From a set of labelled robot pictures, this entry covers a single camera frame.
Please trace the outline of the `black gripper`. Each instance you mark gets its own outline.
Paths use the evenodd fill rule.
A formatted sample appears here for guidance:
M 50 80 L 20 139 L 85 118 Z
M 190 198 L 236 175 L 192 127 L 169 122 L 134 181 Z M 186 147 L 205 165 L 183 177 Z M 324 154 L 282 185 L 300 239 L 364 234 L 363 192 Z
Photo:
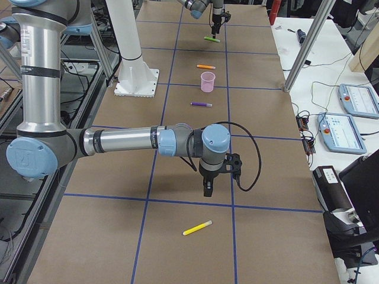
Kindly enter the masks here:
M 224 162 L 218 164 L 210 164 L 204 159 L 200 159 L 199 172 L 203 177 L 203 195 L 204 197 L 212 197 L 213 194 L 213 180 L 226 169 Z
M 223 25 L 224 19 L 224 8 L 223 7 L 212 7 L 212 27 L 211 27 L 211 33 L 212 34 L 218 34 L 220 32 L 220 26 Z

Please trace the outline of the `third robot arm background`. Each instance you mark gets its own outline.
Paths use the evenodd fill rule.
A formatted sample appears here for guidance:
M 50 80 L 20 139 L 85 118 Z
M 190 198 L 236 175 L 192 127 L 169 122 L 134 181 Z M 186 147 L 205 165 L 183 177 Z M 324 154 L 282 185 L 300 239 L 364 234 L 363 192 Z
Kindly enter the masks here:
M 1 45 L 3 48 L 10 49 L 20 42 L 20 39 L 20 25 L 17 20 L 12 16 L 1 18 Z

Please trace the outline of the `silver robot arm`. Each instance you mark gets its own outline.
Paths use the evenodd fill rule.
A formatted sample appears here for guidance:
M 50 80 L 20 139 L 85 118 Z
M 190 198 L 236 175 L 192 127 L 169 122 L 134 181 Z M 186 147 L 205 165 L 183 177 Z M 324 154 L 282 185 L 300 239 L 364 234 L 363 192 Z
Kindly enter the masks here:
M 224 1 L 222 0 L 178 0 L 178 2 L 189 10 L 191 16 L 195 19 L 199 19 L 208 6 L 212 5 L 210 12 L 213 22 L 211 25 L 211 35 L 213 38 L 216 38 L 221 26 L 231 18 L 230 13 L 225 11 Z
M 89 33 L 89 1 L 13 1 L 20 25 L 23 121 L 7 148 L 9 165 L 21 176 L 43 178 L 71 161 L 111 151 L 156 149 L 186 161 L 198 158 L 204 196 L 226 173 L 230 133 L 223 123 L 193 130 L 186 124 L 125 130 L 68 129 L 60 120 L 60 37 L 75 28 Z

